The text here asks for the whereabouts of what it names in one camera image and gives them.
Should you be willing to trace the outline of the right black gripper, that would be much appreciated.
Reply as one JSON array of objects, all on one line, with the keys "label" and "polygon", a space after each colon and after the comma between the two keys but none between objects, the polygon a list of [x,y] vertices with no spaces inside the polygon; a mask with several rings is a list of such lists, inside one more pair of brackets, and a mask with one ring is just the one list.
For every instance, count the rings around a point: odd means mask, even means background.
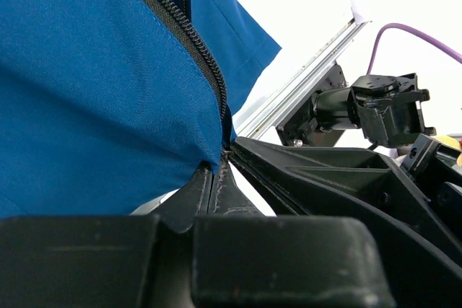
[{"label": "right black gripper", "polygon": [[283,214],[349,217],[372,234],[399,307],[461,305],[460,151],[418,135],[396,185],[273,184],[232,163]]}]

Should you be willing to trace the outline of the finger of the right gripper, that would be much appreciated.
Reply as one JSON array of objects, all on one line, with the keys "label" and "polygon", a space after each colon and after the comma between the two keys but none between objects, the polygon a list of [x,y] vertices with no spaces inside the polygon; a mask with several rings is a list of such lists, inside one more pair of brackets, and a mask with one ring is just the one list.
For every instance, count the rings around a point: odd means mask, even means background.
[{"label": "finger of the right gripper", "polygon": [[397,167],[369,149],[291,147],[250,138],[231,146],[244,170],[273,184],[310,180],[321,185],[396,185]]}]

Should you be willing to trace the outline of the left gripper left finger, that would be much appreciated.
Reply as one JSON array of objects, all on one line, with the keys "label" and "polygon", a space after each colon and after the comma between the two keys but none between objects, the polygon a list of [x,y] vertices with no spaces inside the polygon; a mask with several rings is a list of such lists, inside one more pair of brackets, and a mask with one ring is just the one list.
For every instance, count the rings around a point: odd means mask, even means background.
[{"label": "left gripper left finger", "polygon": [[191,307],[188,232],[211,186],[200,166],[150,214],[3,219],[1,305]]}]

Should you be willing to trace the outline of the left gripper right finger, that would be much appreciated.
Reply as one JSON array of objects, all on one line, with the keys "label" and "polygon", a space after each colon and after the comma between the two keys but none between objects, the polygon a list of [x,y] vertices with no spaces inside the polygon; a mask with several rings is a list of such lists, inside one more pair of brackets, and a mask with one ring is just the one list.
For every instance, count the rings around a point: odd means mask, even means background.
[{"label": "left gripper right finger", "polygon": [[197,307],[394,307],[378,248],[358,220],[200,214],[192,228]]}]

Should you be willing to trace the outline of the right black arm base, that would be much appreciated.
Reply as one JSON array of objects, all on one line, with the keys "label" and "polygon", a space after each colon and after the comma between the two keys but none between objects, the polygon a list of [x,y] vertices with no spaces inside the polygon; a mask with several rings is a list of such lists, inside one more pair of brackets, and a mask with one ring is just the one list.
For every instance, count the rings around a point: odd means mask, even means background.
[{"label": "right black arm base", "polygon": [[275,128],[285,146],[334,146],[343,132],[360,129],[371,144],[397,148],[436,134],[424,124],[421,103],[428,100],[415,73],[368,74],[347,84],[334,64]]}]

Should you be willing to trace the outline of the blue jacket with black lining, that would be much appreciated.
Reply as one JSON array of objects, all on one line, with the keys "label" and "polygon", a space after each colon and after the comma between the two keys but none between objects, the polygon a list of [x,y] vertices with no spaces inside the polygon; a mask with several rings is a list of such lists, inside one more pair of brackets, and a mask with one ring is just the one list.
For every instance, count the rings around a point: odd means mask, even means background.
[{"label": "blue jacket with black lining", "polygon": [[1,0],[1,216],[131,214],[217,171],[279,51],[238,0]]}]

